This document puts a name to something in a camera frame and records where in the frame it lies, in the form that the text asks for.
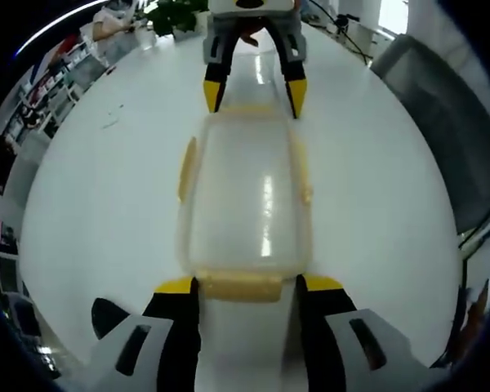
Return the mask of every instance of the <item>green leaves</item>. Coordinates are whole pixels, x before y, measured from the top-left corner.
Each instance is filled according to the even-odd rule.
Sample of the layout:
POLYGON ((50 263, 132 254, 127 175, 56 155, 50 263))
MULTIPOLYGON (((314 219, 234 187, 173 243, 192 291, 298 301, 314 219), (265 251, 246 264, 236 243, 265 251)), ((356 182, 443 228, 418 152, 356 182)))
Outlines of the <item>green leaves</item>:
POLYGON ((196 11, 206 11, 207 0, 161 0, 147 18, 153 21, 154 32, 158 36, 171 34, 173 29, 194 31, 196 11))

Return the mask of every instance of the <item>white table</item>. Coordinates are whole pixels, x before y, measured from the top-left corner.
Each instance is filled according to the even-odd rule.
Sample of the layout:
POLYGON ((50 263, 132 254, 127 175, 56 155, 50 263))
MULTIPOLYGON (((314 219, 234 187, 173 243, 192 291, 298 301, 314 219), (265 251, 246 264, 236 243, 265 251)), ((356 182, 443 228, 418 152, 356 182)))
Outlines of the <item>white table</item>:
MULTIPOLYGON (((460 278, 443 179, 385 85, 330 38, 303 32, 309 86, 292 125, 314 187, 310 270, 343 282, 359 309, 397 327, 431 364, 446 345, 460 278)), ((83 362, 96 342, 96 297, 141 312, 155 287, 183 275, 176 187, 185 147, 207 116, 204 72, 201 38, 162 38, 132 52, 77 103, 42 161, 24 215, 21 272, 83 362)))

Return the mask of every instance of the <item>wall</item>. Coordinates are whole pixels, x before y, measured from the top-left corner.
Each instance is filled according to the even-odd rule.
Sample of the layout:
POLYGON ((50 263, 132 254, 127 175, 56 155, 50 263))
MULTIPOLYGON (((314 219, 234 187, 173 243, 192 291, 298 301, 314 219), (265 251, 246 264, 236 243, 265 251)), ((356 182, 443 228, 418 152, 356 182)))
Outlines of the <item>wall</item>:
POLYGON ((443 58, 474 91, 490 116, 490 80, 465 36, 435 0, 410 0, 407 33, 443 58))
POLYGON ((20 86, 31 79, 32 84, 35 84, 38 80, 40 80, 60 44, 61 42, 45 54, 45 56, 40 60, 40 65, 38 69, 34 72, 34 74, 34 67, 29 68, 28 71, 24 73, 24 76, 22 76, 18 80, 18 82, 16 82, 15 86, 9 91, 9 94, 7 94, 6 99, 2 102, 2 105, 0 106, 0 134, 5 129, 7 123, 9 122, 9 119, 13 115, 16 104, 19 101, 18 90, 20 86))
POLYGON ((340 0, 329 0, 328 4, 334 10, 334 14, 332 15, 333 16, 337 15, 338 14, 337 10, 340 9, 340 0))
POLYGON ((24 209, 13 201, 0 196, 0 221, 11 227, 18 239, 20 239, 22 233, 23 219, 24 209))
POLYGON ((372 30, 378 29, 381 0, 339 0, 336 3, 338 13, 357 16, 361 25, 372 30))
POLYGON ((403 0, 382 0, 379 25, 395 34, 407 32, 408 5, 403 0))
POLYGON ((6 128, 9 119, 13 115, 16 104, 18 103, 18 89, 20 86, 29 80, 33 67, 31 67, 25 74, 20 78, 20 80, 15 84, 15 86, 9 91, 6 99, 3 100, 2 105, 0 106, 0 134, 6 128))

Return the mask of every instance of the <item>plastic container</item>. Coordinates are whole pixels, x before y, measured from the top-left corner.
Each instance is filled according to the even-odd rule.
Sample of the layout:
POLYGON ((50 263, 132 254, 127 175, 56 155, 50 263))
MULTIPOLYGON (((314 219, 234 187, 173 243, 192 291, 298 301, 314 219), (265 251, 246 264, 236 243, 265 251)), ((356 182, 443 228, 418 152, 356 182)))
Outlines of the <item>plastic container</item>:
POLYGON ((291 278, 311 259, 305 151, 278 107, 275 53, 238 56, 219 113, 185 153, 177 253, 199 278, 291 278))
POLYGON ((140 28, 135 31, 136 39, 142 51, 152 49, 156 45, 156 33, 147 28, 140 28))

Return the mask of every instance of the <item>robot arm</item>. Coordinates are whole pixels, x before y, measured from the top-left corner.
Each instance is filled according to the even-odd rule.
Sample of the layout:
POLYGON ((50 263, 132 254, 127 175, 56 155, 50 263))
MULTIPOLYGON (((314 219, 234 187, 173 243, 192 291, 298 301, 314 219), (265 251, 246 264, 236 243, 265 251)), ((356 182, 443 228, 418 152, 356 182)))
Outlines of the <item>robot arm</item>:
MULTIPOLYGON (((195 278, 165 283, 142 315, 96 301, 93 326, 107 311, 109 331, 91 363, 57 383, 77 392, 194 390, 201 348, 198 290, 195 278)), ((414 359, 406 337, 385 320, 356 310, 336 280, 298 275, 295 294, 309 390, 419 392, 446 373, 414 359)))
POLYGON ((234 48, 251 23, 264 27, 278 51, 285 78, 292 115, 299 118, 306 93, 303 62, 306 58, 306 40, 301 34, 299 14, 292 0, 264 1, 238 0, 209 2, 207 37, 203 42, 203 58, 207 64, 203 92, 209 112, 220 108, 225 84, 230 74, 234 48))

